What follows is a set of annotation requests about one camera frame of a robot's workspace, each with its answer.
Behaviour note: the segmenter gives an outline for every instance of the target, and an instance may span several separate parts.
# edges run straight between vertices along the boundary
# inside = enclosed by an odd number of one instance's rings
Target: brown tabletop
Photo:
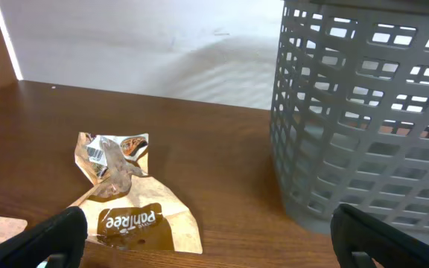
[[[80,131],[150,134],[149,172],[193,212],[202,255],[86,243],[82,267],[338,267],[330,237],[288,218],[269,112],[22,81],[0,90],[0,215],[40,223],[91,188]]]

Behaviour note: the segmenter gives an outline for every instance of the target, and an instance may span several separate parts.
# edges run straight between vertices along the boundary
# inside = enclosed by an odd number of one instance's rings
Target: white wall
[[[270,108],[283,1],[0,5],[25,80]]]

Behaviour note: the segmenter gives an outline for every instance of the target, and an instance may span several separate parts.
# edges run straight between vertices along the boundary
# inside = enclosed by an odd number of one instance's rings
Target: gray plastic basket
[[[346,202],[429,243],[429,16],[285,2],[271,109],[287,213]]]

